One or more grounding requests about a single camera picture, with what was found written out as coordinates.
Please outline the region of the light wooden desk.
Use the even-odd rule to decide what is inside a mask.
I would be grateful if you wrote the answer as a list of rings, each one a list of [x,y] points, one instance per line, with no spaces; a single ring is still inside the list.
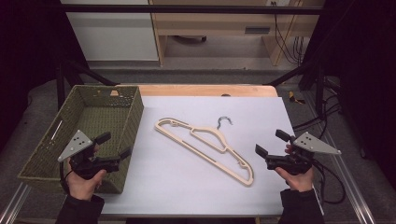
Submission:
[[[148,0],[154,5],[237,7],[323,7],[325,0]],[[279,65],[292,36],[309,38],[317,15],[154,13],[160,37],[200,35],[255,35],[262,38],[272,65]]]

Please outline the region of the white cabinet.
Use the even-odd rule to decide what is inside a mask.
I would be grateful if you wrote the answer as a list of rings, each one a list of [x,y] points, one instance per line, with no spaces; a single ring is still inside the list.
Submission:
[[[66,13],[89,62],[157,61],[149,13]]]

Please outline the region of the green woven basket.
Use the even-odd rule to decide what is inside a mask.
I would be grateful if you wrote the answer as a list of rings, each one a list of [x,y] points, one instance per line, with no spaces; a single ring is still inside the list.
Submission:
[[[136,86],[74,86],[18,179],[42,191],[61,193],[58,158],[76,131],[91,139],[111,133],[97,155],[115,157],[134,147],[143,111]]]

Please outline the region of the black horizontal metal bar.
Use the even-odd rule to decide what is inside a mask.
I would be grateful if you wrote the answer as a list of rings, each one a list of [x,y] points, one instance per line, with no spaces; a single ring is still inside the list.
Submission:
[[[199,14],[279,14],[321,15],[322,7],[237,7],[237,6],[184,6],[184,5],[83,5],[63,4],[65,12],[85,13],[199,13]]]

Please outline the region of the person's right hand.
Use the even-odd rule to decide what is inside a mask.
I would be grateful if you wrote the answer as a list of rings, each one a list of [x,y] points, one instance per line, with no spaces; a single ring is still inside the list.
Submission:
[[[310,168],[304,174],[291,175],[286,170],[276,167],[276,172],[288,183],[291,190],[306,192],[313,188],[314,171]]]

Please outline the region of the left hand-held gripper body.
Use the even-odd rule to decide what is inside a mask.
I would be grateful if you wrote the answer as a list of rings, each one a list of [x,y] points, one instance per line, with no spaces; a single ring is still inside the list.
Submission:
[[[93,178],[100,170],[106,170],[108,173],[117,172],[120,169],[120,156],[96,157],[95,147],[99,145],[94,142],[94,139],[89,138],[83,131],[77,130],[58,157],[58,162],[69,160],[71,169],[84,179]]]

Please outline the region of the yellow and black tool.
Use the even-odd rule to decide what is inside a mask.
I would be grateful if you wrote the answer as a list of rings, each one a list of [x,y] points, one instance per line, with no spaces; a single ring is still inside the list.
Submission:
[[[297,99],[295,97],[293,91],[289,91],[289,100],[290,100],[290,102],[293,102],[293,103],[296,103],[296,104],[305,105],[305,100]]]

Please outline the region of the beige wooden clothes hanger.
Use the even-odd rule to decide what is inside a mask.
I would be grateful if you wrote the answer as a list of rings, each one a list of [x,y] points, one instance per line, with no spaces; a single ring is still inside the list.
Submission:
[[[221,162],[216,161],[215,159],[206,155],[200,149],[189,144],[186,140],[183,140],[181,137],[175,135],[174,133],[171,133],[170,131],[167,131],[164,128],[164,125],[170,125],[171,127],[187,129],[191,136],[198,139],[205,145],[211,147],[212,149],[215,149],[218,153],[220,153],[220,154],[230,153],[231,156],[234,159],[236,159],[237,164],[242,169],[247,171],[247,178],[242,177],[241,175],[235,173],[234,171],[232,171],[231,169],[226,167]],[[253,184],[254,171],[253,171],[251,165],[227,143],[225,136],[223,135],[222,132],[219,131],[218,128],[194,126],[192,124],[186,123],[186,122],[178,120],[178,119],[173,119],[173,118],[159,119],[155,123],[154,127],[157,132],[161,133],[162,135],[173,140],[180,146],[182,146],[182,147],[186,148],[187,150],[189,150],[190,152],[194,153],[198,157],[202,158],[203,160],[205,160],[208,163],[212,164],[213,166],[217,167],[223,173],[225,173],[226,175],[235,179],[236,181],[238,181],[245,187],[250,187]],[[220,146],[219,147],[215,146],[213,143],[210,143],[208,140],[205,140],[202,136],[199,136],[198,133],[209,133],[209,134],[213,135],[217,140],[219,140]]]

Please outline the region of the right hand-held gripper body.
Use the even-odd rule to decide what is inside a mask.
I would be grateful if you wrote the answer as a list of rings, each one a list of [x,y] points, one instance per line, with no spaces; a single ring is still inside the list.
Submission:
[[[290,136],[292,152],[285,156],[269,155],[265,160],[268,170],[280,167],[291,175],[299,175],[307,172],[313,162],[314,154],[340,155],[341,151],[326,144],[314,135],[305,132],[299,137]]]

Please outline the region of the black metal stand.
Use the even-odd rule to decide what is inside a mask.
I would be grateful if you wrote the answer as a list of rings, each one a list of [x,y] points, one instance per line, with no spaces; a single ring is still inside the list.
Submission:
[[[73,88],[75,85],[83,85],[84,81],[80,77],[80,74],[87,75],[94,80],[97,80],[99,83],[104,84],[105,86],[117,85],[116,82],[100,76],[99,74],[93,72],[91,69],[83,66],[80,63],[77,63],[75,61],[63,61],[59,64],[55,71],[58,109],[61,109],[66,99],[64,83],[67,82],[71,88]]]
[[[315,62],[307,62],[303,63],[301,66],[289,71],[287,74],[282,77],[276,78],[275,80],[270,81],[269,83],[265,83],[265,86],[276,87],[285,81],[291,79],[292,77],[296,77],[298,75],[302,75],[298,88],[301,91],[308,91],[312,88],[313,85],[316,85],[315,91],[315,111],[317,115],[324,119],[324,105],[323,105],[323,91],[324,91],[324,82],[325,76],[324,71],[319,63]]]

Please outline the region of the person's left hand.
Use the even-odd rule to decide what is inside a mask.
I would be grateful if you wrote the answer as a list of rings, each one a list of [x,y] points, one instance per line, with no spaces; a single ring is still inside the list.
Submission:
[[[65,178],[69,187],[69,194],[82,201],[89,201],[94,192],[102,186],[102,181],[106,176],[106,170],[100,170],[93,178],[84,179],[77,175],[71,166],[68,166],[68,176]]]

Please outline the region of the white paper sheet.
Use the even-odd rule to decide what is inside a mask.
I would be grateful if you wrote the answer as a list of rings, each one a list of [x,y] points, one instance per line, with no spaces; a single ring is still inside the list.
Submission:
[[[255,152],[264,147],[281,155],[285,144],[277,130],[292,131],[279,97],[146,96],[124,191],[107,195],[104,214],[118,217],[263,217],[281,214],[280,192],[285,181],[266,167]],[[157,121],[172,118],[201,129],[220,131],[226,142],[252,167],[242,169],[237,158],[217,151],[210,133],[191,136],[182,127],[172,133],[244,178],[246,187],[216,166],[159,133]]]

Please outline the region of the aluminium rail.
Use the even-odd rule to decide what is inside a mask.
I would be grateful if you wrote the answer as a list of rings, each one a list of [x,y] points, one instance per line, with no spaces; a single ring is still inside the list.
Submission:
[[[310,91],[303,91],[303,97],[305,98],[313,116],[317,116],[318,113],[316,112],[314,106],[314,102],[316,101],[315,94],[311,93]],[[325,131],[324,125],[319,124],[319,129],[321,132],[324,132],[322,140],[330,146],[336,147],[336,144],[334,143],[330,133]],[[352,173],[350,173],[349,169],[347,168],[342,155],[330,155],[330,158],[335,171],[345,185],[346,195],[360,224],[376,224],[375,218],[372,215],[372,212],[366,201],[364,200]]]
[[[19,184],[10,202],[7,204],[6,208],[0,214],[0,224],[14,223],[31,189],[32,189],[31,187],[29,187],[24,183]]]

